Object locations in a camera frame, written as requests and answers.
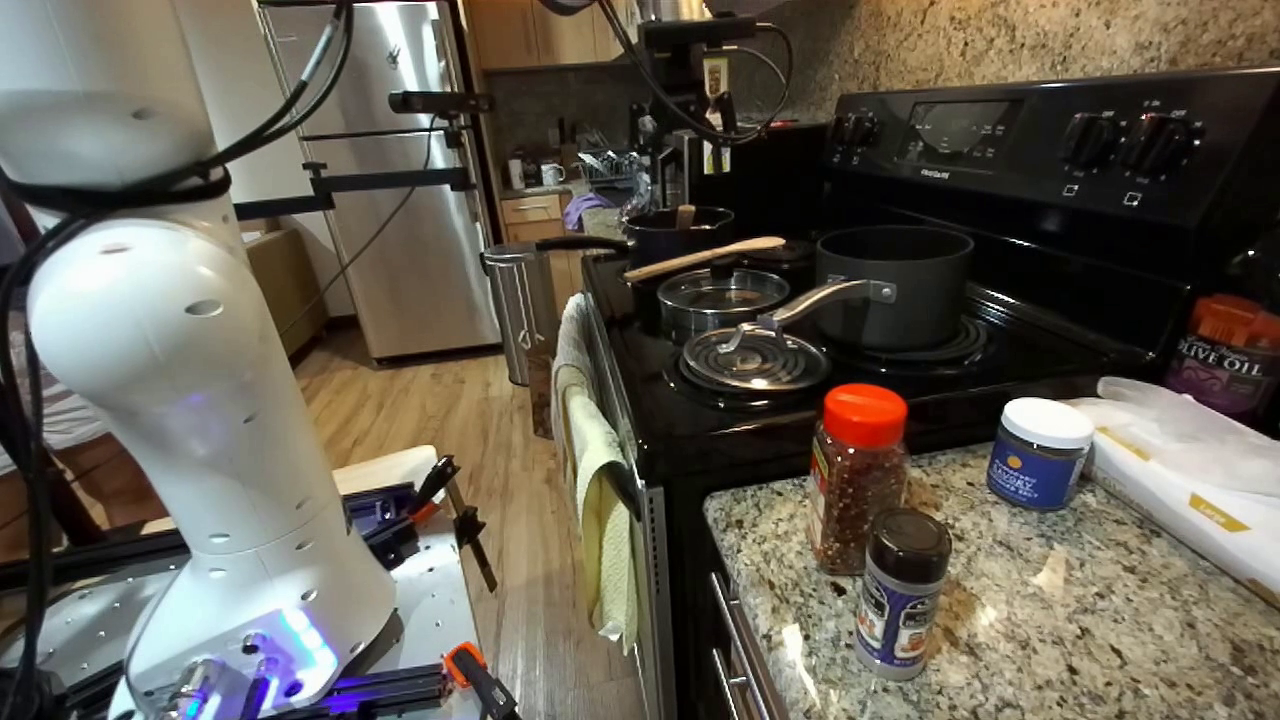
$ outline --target jar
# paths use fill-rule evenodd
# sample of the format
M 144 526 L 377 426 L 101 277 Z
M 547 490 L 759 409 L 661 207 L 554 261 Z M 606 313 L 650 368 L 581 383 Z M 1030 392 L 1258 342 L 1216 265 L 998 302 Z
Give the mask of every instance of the jar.
M 1235 420 L 1264 414 L 1280 383 L 1280 317 L 1245 296 L 1201 296 L 1164 383 Z
M 857 587 L 857 648 L 880 674 L 919 674 L 929 632 L 953 561 L 947 522 L 917 510 L 880 510 Z
M 998 411 L 986 486 L 1014 506 L 1066 506 L 1086 443 L 1090 420 L 1078 409 L 1014 395 Z
M 817 562 L 857 577 L 874 510 L 903 502 L 907 399 L 880 383 L 834 383 L 810 431 L 809 486 Z

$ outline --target bottle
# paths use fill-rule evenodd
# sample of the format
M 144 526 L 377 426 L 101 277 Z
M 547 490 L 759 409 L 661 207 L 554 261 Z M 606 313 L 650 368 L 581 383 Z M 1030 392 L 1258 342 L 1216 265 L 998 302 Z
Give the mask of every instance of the bottle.
M 907 399 L 880 383 L 834 383 L 810 431 L 809 486 L 817 562 L 857 577 L 874 510 L 903 502 Z
M 857 648 L 880 674 L 919 674 L 929 632 L 953 561 L 947 522 L 917 510 L 880 510 L 857 587 Z
M 1222 414 L 1258 420 L 1280 383 L 1280 317 L 1245 296 L 1201 296 L 1164 383 Z

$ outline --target white lid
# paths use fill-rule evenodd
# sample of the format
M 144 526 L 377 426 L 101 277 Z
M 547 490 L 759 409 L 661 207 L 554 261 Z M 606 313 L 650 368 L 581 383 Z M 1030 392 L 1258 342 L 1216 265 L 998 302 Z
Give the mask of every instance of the white lid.
M 1045 447 L 1085 447 L 1090 436 L 1090 420 L 1085 411 L 1045 395 L 1009 399 L 998 422 Z

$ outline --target black electric stove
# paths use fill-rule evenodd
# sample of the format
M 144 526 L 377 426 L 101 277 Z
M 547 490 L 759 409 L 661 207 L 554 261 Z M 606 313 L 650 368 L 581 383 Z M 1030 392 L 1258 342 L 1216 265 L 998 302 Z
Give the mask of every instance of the black electric stove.
M 1227 287 L 1230 255 L 1277 220 L 1277 89 L 1280 70 L 1220 70 L 857 91 L 829 127 L 790 127 L 779 160 L 751 149 L 734 185 L 709 193 L 738 213 L 734 236 L 782 232 L 797 255 L 857 225 L 942 225 L 974 241 L 965 332 L 942 348 L 870 356 L 817 322 L 786 328 L 832 356 L 809 392 L 732 395 L 685 379 L 679 348 L 621 280 L 628 261 L 582 265 L 606 414 L 637 486 L 661 486 L 679 706 L 716 697 L 701 648 L 716 562 L 703 496 L 801 474 L 819 395 L 843 379 L 907 395 L 913 452 L 986 439 L 1009 395 L 1085 395 L 1112 370 L 1158 379 L 1191 300 Z M 810 193 L 817 213 L 766 213 L 766 186 Z

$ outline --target oven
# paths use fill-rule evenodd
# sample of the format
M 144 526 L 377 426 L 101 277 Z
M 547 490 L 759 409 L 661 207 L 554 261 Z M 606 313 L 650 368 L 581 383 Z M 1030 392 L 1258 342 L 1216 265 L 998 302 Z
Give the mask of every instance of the oven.
M 779 712 L 703 499 L 803 474 L 832 383 L 903 392 L 907 447 L 929 452 L 986 439 L 1011 395 L 1158 379 L 1191 300 L 1227 287 L 1230 255 L 1277 220 L 1277 89 L 1280 70 L 1216 70 L 850 91 L 832 124 L 797 127 L 809 139 L 786 139 L 786 177 L 748 177 L 734 160 L 734 185 L 703 196 L 738 213 L 734 236 L 782 232 L 782 272 L 801 282 L 832 229 L 942 225 L 974 241 L 954 348 L 864 350 L 801 319 L 790 332 L 832 370 L 782 395 L 691 383 L 679 348 L 641 322 L 628 261 L 586 255 L 598 409 L 628 454 L 617 484 L 637 499 L 647 714 Z M 779 185 L 810 186 L 817 213 L 759 213 Z

